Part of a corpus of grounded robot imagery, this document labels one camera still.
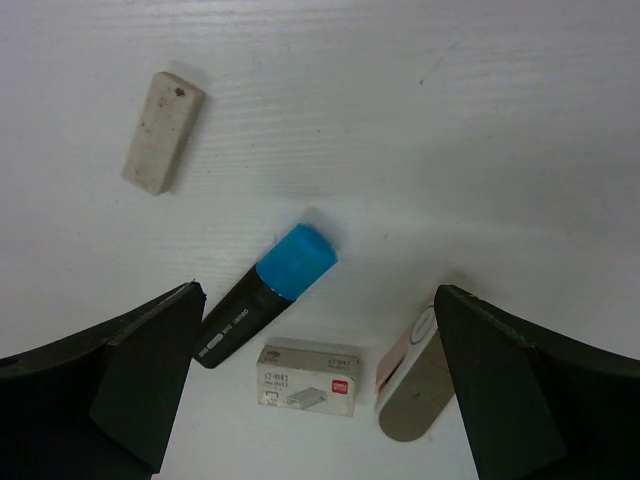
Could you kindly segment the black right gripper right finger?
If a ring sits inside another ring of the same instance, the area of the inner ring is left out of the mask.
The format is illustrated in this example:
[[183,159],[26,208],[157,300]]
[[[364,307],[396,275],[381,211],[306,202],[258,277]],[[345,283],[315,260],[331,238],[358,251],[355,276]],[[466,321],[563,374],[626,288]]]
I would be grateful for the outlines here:
[[639,363],[455,286],[434,298],[481,479],[636,479]]

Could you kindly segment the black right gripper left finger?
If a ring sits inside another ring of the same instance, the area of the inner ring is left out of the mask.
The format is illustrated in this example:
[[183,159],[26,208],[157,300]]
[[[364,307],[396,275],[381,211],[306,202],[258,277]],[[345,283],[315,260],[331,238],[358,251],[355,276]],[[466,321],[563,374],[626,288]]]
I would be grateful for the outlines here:
[[1,361],[4,479],[149,479],[162,466],[201,323],[188,282]]

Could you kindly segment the white eraser red print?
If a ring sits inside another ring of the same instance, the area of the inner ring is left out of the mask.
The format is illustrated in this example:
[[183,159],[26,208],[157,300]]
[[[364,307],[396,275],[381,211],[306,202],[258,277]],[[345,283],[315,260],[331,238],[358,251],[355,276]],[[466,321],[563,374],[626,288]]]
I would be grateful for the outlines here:
[[256,362],[263,406],[351,417],[361,361],[354,355],[265,346]]

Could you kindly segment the black blue-capped highlighter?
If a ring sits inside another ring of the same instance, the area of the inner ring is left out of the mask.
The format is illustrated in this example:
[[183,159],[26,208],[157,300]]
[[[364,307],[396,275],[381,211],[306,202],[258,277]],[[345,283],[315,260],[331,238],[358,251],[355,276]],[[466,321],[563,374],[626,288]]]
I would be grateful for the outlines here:
[[313,226],[297,224],[204,317],[193,358],[213,369],[275,320],[338,261]]

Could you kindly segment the white rectangular eraser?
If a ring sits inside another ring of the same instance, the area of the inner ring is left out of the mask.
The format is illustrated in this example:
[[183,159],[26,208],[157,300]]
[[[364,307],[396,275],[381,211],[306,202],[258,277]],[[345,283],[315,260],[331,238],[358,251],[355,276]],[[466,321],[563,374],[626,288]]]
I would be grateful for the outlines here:
[[197,86],[170,72],[157,72],[128,150],[122,178],[159,196],[175,178],[205,100]]

